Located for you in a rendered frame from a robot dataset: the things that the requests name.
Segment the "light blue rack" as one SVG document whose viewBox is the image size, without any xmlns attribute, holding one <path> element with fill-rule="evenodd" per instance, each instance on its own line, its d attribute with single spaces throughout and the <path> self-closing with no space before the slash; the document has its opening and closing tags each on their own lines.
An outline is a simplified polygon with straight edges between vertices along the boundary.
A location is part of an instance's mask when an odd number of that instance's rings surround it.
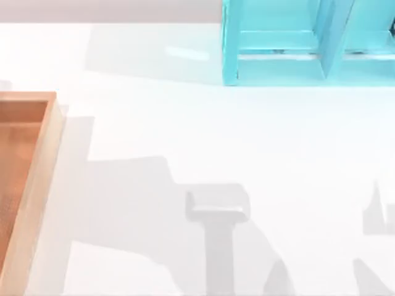
<svg viewBox="0 0 395 296">
<path fill-rule="evenodd" d="M 227 86 L 395 87 L 395 0 L 222 0 Z"/>
</svg>

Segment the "shallow salmon-coloured box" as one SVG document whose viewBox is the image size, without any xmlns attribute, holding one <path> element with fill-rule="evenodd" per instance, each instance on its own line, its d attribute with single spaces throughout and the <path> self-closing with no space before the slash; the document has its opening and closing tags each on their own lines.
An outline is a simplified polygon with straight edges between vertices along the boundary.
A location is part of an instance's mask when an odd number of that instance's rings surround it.
<svg viewBox="0 0 395 296">
<path fill-rule="evenodd" d="M 65 117 L 57 94 L 0 91 L 0 296 L 23 296 Z"/>
</svg>

